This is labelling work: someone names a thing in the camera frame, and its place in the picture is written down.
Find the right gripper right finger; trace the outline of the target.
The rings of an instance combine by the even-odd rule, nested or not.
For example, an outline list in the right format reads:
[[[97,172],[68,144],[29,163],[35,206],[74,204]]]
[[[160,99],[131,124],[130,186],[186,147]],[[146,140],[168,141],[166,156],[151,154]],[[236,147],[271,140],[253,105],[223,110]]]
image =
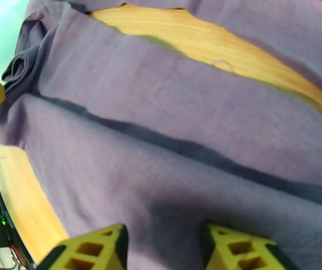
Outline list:
[[[298,270],[269,239],[220,225],[201,228],[201,259],[205,270]]]

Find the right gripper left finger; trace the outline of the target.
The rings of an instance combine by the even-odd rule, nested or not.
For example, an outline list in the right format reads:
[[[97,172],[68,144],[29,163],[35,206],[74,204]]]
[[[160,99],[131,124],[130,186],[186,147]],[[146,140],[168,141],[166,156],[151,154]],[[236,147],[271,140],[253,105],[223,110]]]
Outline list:
[[[66,239],[54,247],[38,270],[126,270],[129,236],[114,224]]]

